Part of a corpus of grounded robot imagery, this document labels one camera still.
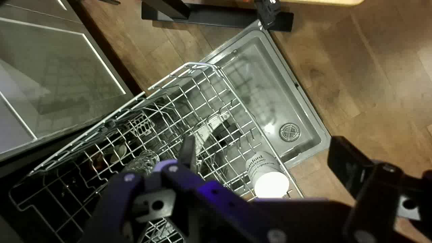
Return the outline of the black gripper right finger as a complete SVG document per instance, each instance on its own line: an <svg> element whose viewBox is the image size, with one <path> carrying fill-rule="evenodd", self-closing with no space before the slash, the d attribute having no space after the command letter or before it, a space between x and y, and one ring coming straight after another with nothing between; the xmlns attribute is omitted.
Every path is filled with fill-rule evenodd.
<svg viewBox="0 0 432 243"><path fill-rule="evenodd" d="M432 170L410 176L395 164L369 158L345 137L331 138L327 165L356 199L343 227L349 242L410 243L395 228L399 218L432 238Z"/></svg>

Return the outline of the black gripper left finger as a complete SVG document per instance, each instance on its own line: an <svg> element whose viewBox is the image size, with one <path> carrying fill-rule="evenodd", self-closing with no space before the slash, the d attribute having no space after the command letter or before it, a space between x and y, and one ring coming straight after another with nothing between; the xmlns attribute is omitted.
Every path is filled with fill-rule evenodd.
<svg viewBox="0 0 432 243"><path fill-rule="evenodd" d="M145 176L127 170L107 185L80 243L138 243L153 222L165 219L187 243L252 243L248 203L191 166L196 139L187 137L180 157Z"/></svg>

